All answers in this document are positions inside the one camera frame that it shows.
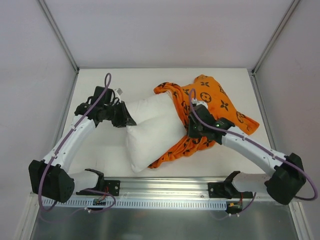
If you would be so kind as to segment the white pillow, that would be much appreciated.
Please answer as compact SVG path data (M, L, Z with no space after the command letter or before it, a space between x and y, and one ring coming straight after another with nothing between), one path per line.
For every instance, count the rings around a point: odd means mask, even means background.
M126 149L133 172L139 173L162 157L185 135L168 92L126 104L136 125L126 126Z

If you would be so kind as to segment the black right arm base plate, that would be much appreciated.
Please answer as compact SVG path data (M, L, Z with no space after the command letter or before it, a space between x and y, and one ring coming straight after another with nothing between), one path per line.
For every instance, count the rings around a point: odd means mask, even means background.
M253 193L250 191L240 192L232 184L224 184L223 182L209 182L207 184L209 198L224 199L251 199Z

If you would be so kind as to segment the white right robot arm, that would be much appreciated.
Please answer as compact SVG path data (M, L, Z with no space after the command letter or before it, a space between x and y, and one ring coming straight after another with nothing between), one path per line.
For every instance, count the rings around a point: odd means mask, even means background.
M262 174L233 171L213 192L226 199L242 192L268 194L273 200L288 205L306 183L301 158L285 155L255 142L230 120L215 119L202 103L191 105L187 135L192 139L207 138L230 148L257 165Z

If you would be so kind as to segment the orange black patterned pillowcase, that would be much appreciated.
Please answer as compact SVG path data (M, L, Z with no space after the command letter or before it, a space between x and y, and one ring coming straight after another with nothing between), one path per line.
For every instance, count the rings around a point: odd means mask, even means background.
M180 86L173 82L164 82L155 87L153 91L157 95L162 93L171 94L178 117L184 128L188 130L189 113L192 112L190 110L189 94L192 89L195 89L192 97L198 101L205 102L208 106L208 113L203 110L196 112L206 124L214 126L214 121L225 118L247 135L253 134L259 128L260 124L257 121L236 110L220 83L212 76L199 75L194 79L192 84L185 86ZM148 167L156 169L164 162L172 162L181 157L189 157L197 151L211 148L215 143L215 141L205 136L197 135L195 138L192 138L186 133L178 143Z

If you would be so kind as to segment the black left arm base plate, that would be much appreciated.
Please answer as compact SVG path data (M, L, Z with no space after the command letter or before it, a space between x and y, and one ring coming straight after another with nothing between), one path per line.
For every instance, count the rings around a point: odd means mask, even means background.
M102 192L102 193L107 193L111 194L113 196L119 196L121 189L121 181L120 180L109 180L109 179L102 179L99 181L97 186L91 188L89 190L80 190L76 192L76 195L79 196L93 196L93 195L101 195L100 193L97 192Z

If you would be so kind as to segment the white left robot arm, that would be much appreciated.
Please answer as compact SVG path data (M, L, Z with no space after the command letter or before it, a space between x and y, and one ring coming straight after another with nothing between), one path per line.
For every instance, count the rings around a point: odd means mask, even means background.
M103 121L110 121L116 128L136 125L121 94L119 88L97 86L94 94L76 108L67 133L42 160L30 163L28 172L33 193L65 203L73 194L109 192L101 171L86 168L70 174L69 169L84 140Z

